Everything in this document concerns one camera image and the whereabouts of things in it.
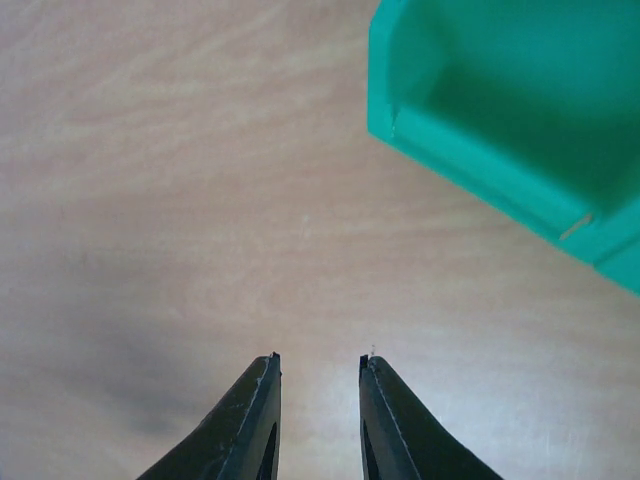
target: green tray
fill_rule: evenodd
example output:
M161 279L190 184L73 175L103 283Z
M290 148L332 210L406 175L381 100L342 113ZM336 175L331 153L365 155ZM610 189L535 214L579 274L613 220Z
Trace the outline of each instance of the green tray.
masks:
M640 293L640 2L382 0L368 125Z

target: wood grain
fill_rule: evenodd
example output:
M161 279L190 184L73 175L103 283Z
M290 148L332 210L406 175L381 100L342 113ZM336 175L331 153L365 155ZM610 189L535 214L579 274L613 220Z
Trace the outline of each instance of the wood grain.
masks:
M369 138L375 0L0 6L0 465L126 479L257 355L361 477L375 347L507 478L637 478L640 300Z

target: wooden surface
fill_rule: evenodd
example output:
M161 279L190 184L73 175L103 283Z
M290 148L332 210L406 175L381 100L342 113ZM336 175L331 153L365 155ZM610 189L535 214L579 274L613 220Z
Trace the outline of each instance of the wooden surface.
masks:
M273 350L280 478L361 478L372 348L507 478L640 476L640 299L367 135L375 7L2 2L3 480L134 478Z

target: teal plastic bin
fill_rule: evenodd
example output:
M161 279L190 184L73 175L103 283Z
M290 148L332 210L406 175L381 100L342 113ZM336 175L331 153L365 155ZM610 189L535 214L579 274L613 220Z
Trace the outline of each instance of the teal plastic bin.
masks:
M640 2L382 0L369 131L640 293Z

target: wooden table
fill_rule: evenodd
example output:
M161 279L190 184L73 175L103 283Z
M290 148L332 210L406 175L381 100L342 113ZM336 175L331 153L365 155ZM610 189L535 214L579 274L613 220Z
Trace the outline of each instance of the wooden table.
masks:
M640 299L367 135L375 0L0 7L3 480L134 478L257 355L281 479L358 357L507 478L640 475Z

